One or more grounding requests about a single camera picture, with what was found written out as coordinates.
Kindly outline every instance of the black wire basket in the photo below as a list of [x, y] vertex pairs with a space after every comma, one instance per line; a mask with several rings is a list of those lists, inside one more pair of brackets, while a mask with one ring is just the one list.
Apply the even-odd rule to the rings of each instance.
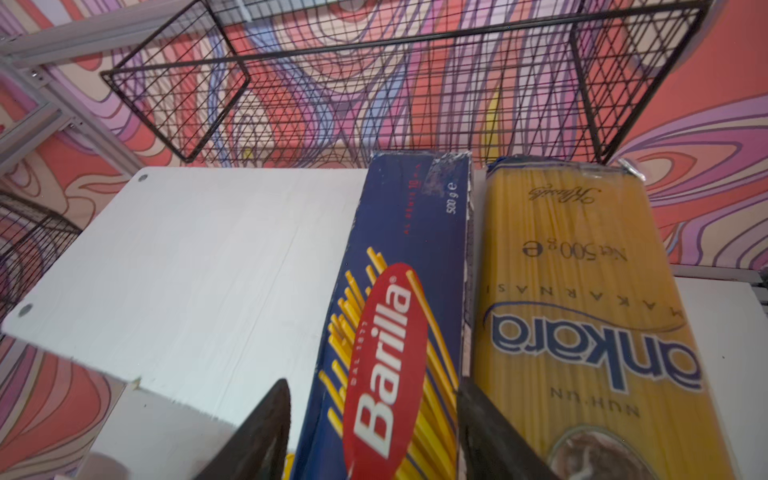
[[102, 77], [184, 162], [605, 164], [711, 0], [196, 0]]
[[53, 210], [0, 192], [0, 323], [81, 232]]

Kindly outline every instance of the blue pasta box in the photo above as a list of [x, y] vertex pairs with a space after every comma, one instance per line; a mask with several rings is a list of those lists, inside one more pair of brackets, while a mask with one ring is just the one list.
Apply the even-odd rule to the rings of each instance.
[[454, 479], [470, 336], [470, 153], [373, 156], [292, 478]]

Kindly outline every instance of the psychedelic wall mural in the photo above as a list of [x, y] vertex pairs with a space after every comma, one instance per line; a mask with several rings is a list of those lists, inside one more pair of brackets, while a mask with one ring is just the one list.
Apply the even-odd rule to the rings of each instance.
[[[494, 0], [476, 3], [494, 5]], [[123, 8], [133, 0], [4, 0], [3, 35]], [[469, 0], [440, 5], [457, 15]], [[370, 15], [375, 2], [349, 2]], [[336, 10], [348, 15], [349, 9]], [[667, 78], [620, 154], [636, 160], [670, 261], [761, 270], [768, 266], [768, 2], [718, 0], [684, 62]], [[262, 25], [264, 31], [269, 21]], [[315, 32], [306, 32], [307, 41]], [[48, 65], [147, 165], [180, 161], [115, 97], [98, 72], [127, 49]], [[0, 122], [10, 127], [33, 108], [12, 84], [0, 88]], [[477, 115], [493, 118], [493, 101]], [[348, 167], [330, 152], [327, 167]], [[128, 179], [65, 131], [44, 142], [0, 188], [86, 227]], [[0, 480], [51, 478], [76, 468], [122, 385], [10, 338], [0, 340]]]

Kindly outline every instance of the yellow pasta package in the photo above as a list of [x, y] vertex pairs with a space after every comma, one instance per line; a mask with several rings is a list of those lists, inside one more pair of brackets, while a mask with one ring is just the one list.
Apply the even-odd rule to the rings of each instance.
[[734, 478], [640, 179], [488, 169], [475, 383], [564, 480]]

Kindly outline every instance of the pasta package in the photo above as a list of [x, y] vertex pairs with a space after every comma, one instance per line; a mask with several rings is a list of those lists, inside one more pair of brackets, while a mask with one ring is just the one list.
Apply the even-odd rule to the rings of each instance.
[[456, 477], [470, 167], [469, 153], [372, 159], [292, 478]]
[[564, 480], [734, 478], [634, 175], [488, 169], [472, 375]]

